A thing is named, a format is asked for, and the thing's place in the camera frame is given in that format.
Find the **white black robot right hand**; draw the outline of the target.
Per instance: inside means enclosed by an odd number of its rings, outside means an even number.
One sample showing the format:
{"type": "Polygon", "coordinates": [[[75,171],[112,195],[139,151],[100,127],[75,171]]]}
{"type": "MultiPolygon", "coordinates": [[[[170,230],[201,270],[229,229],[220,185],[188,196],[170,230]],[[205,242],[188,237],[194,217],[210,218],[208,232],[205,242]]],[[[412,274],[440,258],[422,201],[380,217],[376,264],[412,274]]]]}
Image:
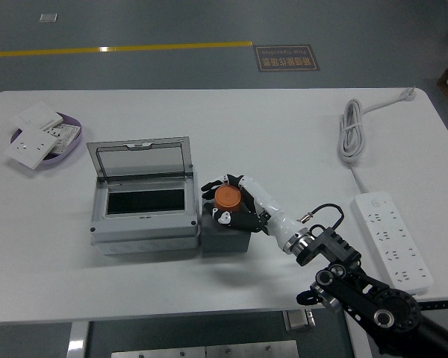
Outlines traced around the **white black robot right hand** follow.
{"type": "Polygon", "coordinates": [[[299,237],[305,226],[291,219],[271,195],[250,176],[223,175],[202,186],[202,198],[210,201],[217,190],[224,186],[234,187],[241,194],[246,209],[231,212],[217,209],[213,204],[205,203],[205,209],[211,217],[224,227],[246,230],[254,233],[260,231],[276,238],[278,247],[286,254],[299,237]]]}

